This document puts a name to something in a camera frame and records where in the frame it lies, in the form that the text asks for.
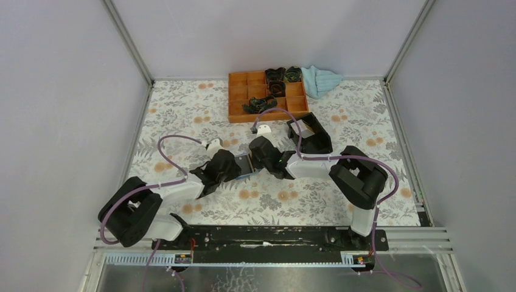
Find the floral mat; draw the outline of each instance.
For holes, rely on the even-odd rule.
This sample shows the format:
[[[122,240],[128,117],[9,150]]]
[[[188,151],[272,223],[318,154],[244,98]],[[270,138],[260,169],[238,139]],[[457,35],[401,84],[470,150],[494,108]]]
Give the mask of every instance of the floral mat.
[[[400,178],[398,192],[380,206],[378,225],[419,226],[419,219],[397,144],[382,87],[375,80],[345,80],[325,97],[309,99],[315,114],[332,138],[335,153],[354,145],[384,161]],[[281,151],[294,150],[286,121],[264,122]],[[180,173],[159,155],[161,136],[183,134],[200,140],[223,139],[235,155],[246,153],[255,138],[251,123],[229,123],[227,81],[158,81],[149,101],[129,176],[149,184],[164,183]],[[206,150],[184,139],[164,141],[164,151],[191,170],[204,164]],[[386,195],[394,180],[388,179]],[[155,192],[167,192],[166,188]],[[221,184],[199,200],[171,206],[189,224],[227,225],[349,225],[354,206],[332,181],[303,178],[280,180],[266,170],[246,179]]]

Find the light blue cloth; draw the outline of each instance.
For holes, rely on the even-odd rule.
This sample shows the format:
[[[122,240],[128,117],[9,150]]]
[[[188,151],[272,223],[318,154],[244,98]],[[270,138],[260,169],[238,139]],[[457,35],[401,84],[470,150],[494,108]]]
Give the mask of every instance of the light blue cloth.
[[[342,75],[335,74],[332,71],[319,70],[315,66],[311,66],[310,69],[301,68],[301,72],[303,73],[305,91],[313,99],[320,99],[325,96],[344,79]]]

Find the wooden compartment tray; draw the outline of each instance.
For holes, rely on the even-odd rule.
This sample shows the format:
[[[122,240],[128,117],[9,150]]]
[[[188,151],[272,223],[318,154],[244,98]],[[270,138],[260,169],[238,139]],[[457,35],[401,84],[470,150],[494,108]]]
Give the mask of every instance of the wooden compartment tray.
[[[303,81],[285,83],[285,97],[277,97],[277,106],[301,117],[309,113]],[[229,122],[254,122],[258,114],[244,112],[242,105],[252,97],[262,99],[270,94],[265,79],[265,71],[238,72],[229,74]],[[281,111],[266,113],[260,120],[290,120],[288,114]]]

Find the black metal base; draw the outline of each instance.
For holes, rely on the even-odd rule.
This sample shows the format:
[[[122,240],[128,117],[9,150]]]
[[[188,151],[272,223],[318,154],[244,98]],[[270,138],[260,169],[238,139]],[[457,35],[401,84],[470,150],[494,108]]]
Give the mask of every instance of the black metal base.
[[[194,239],[196,263],[335,263],[342,261],[341,251],[367,255],[371,237],[357,246],[355,236],[348,227],[185,225],[158,249],[189,251]],[[389,249],[384,230],[377,229],[375,239],[378,251]]]

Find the white wall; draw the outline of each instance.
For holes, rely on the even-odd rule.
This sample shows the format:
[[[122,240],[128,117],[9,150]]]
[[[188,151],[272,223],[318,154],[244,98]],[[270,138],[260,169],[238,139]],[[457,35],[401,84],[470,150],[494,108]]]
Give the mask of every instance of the white wall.
[[[516,2],[437,1],[392,82],[468,291],[514,291]]]
[[[384,76],[425,0],[115,0],[155,78],[278,66]]]
[[[146,84],[100,1],[0,6],[0,290],[76,291]]]

